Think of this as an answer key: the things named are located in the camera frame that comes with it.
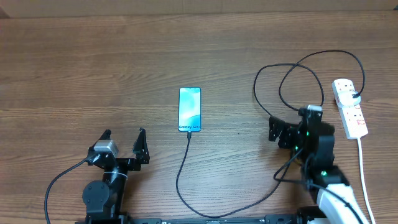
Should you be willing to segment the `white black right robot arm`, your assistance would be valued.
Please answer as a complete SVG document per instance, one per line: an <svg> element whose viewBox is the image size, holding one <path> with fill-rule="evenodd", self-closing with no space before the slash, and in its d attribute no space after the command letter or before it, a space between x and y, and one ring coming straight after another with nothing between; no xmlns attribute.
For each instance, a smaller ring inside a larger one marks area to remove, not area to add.
<svg viewBox="0 0 398 224"><path fill-rule="evenodd" d="M334 165L335 128L322 121L322 108L310 105L300 108L299 124L290 124L271 116L269 140L291 150L291 158L279 168L273 178L278 182L301 185L311 195L314 206L302 207L288 217L274 217L277 223L367 223L348 179ZM278 177L282 169L298 159L301 179Z"/></svg>

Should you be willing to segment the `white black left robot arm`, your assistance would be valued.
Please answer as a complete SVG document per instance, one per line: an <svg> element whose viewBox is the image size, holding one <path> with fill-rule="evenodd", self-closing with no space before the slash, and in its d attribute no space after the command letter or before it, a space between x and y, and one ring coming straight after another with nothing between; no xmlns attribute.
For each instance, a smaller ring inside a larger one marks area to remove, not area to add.
<svg viewBox="0 0 398 224"><path fill-rule="evenodd" d="M140 171L150 161L146 131L141 128L130 158L118 157L119 149L107 129L89 148L85 161L103 169L103 178L90 182L83 190L86 205L85 223L132 223L127 212L121 210L128 173Z"/></svg>

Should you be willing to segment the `Galaxy S24+ smartphone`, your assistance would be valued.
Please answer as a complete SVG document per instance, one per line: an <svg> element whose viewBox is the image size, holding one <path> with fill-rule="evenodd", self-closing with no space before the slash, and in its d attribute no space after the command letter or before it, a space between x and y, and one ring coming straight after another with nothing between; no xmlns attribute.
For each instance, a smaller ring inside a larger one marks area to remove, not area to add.
<svg viewBox="0 0 398 224"><path fill-rule="evenodd" d="M179 89L178 130L180 132L201 131L201 88Z"/></svg>

